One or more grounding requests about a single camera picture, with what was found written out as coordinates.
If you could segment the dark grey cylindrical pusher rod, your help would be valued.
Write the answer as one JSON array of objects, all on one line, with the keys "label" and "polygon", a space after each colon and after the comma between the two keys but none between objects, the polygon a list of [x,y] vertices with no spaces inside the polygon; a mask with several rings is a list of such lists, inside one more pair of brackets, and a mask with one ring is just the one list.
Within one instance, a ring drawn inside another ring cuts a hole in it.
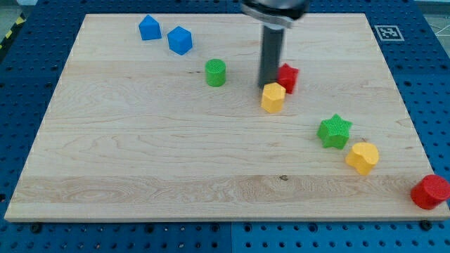
[{"label": "dark grey cylindrical pusher rod", "polygon": [[259,61],[258,86],[275,82],[283,47],[284,28],[276,25],[262,26],[262,45]]}]

